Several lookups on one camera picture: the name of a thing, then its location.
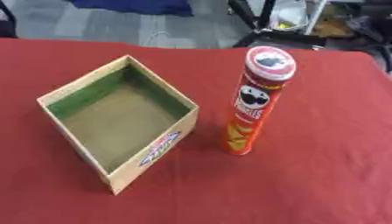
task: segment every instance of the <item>box label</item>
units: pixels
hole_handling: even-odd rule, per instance
[[[145,165],[162,156],[172,145],[172,142],[181,134],[181,131],[162,137],[156,145],[152,146],[147,156],[142,159],[139,166]]]

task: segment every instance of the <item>chair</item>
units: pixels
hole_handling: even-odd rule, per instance
[[[0,0],[0,38],[17,38],[17,19],[8,9],[8,7]]]

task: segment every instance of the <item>pringles mascot face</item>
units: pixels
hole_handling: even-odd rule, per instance
[[[270,97],[260,89],[245,85],[240,88],[240,100],[249,109],[260,109],[267,105]]]

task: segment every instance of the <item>blue cloth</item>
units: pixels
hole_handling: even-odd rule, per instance
[[[100,8],[142,14],[192,16],[187,0],[68,0],[78,8]]]

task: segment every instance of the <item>mustache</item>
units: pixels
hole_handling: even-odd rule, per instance
[[[260,104],[263,105],[267,102],[267,98],[264,97],[254,97],[252,94],[245,94],[243,92],[240,92],[241,98],[244,102],[246,102],[247,104]]]

